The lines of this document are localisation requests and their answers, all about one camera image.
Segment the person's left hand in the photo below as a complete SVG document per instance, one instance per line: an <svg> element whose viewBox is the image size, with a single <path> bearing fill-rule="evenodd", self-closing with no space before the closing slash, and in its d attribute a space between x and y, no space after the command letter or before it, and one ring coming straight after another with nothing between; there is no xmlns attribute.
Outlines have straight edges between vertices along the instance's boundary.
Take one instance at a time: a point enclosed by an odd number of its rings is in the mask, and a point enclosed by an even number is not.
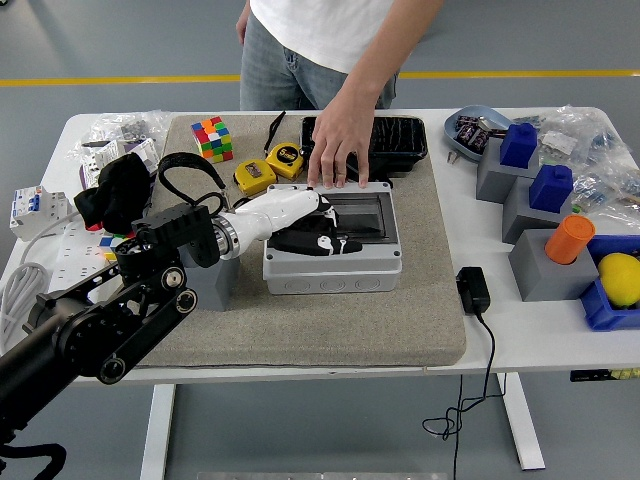
<svg viewBox="0 0 640 480"><path fill-rule="evenodd" d="M347 159L357 160L358 184L369 180L369 144L378 94L344 85L316 118L307 174L309 187L342 188Z"/></svg>

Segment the person's right hand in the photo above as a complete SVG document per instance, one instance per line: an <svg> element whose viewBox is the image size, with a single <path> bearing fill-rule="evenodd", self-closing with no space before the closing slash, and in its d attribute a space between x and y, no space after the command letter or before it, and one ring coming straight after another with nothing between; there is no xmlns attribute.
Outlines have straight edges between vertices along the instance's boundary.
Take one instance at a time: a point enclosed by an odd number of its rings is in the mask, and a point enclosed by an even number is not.
<svg viewBox="0 0 640 480"><path fill-rule="evenodd" d="M247 2L238 17L238 20L235 26L238 41L241 46L243 46L245 43L245 36L246 36L246 30L247 30L250 12L251 12L250 3Z"/></svg>

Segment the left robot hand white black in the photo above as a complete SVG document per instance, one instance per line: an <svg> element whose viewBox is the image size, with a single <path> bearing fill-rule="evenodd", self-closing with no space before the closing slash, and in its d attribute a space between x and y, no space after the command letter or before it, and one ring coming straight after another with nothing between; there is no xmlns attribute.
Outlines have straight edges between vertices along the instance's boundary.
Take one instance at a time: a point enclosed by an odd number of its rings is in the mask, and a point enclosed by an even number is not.
<svg viewBox="0 0 640 480"><path fill-rule="evenodd" d="M220 255L225 260L236 258L255 240L269 240L277 250L307 256L346 255L363 250L358 241L291 228L296 221L315 213L337 221L333 205L314 190L293 187L272 190L233 213L220 214L215 225L227 239L227 249Z"/></svg>

